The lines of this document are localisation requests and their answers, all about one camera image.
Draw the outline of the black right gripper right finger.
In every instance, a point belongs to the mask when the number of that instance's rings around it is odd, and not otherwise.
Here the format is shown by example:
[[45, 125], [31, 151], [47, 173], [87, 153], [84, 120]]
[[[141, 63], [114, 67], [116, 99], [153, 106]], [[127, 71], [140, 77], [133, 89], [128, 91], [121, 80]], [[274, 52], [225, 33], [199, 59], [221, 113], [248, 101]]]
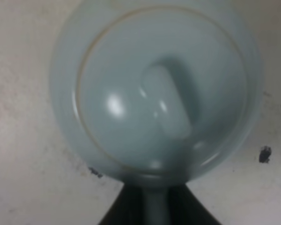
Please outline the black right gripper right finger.
[[169, 188], [168, 202], [172, 225], [220, 225], [187, 185]]

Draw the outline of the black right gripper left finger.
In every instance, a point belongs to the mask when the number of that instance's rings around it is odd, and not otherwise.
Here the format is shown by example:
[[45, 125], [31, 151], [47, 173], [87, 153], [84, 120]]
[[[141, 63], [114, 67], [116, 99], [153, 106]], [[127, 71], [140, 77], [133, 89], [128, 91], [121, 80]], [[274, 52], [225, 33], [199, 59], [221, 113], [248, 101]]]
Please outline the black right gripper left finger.
[[136, 186], [124, 185], [100, 225], [143, 225], [143, 194]]

